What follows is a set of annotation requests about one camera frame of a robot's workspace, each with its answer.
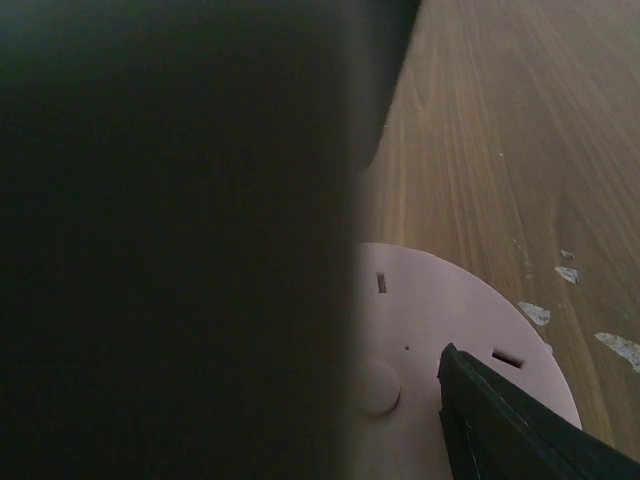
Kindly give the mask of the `pink round power socket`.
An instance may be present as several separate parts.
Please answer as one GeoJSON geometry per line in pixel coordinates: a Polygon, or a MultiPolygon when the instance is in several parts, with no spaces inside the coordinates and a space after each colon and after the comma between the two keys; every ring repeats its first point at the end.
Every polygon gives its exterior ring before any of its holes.
{"type": "Polygon", "coordinates": [[[552,350],[501,294],[432,254],[357,248],[355,479],[449,479],[437,378],[448,344],[466,351],[575,426],[552,350]]]}

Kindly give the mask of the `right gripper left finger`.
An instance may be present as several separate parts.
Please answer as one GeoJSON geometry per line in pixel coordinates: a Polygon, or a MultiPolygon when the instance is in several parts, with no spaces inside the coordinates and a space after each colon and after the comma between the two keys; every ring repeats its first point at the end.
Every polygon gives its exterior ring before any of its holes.
{"type": "Polygon", "coordinates": [[[416,1],[1,5],[1,475],[346,479],[416,1]]]}

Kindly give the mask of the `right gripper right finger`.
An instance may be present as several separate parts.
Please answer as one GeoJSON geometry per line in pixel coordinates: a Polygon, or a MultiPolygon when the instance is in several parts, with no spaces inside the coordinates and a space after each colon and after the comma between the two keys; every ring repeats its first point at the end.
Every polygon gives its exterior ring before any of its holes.
{"type": "Polygon", "coordinates": [[[448,344],[437,378],[455,479],[637,479],[639,463],[448,344]]]}

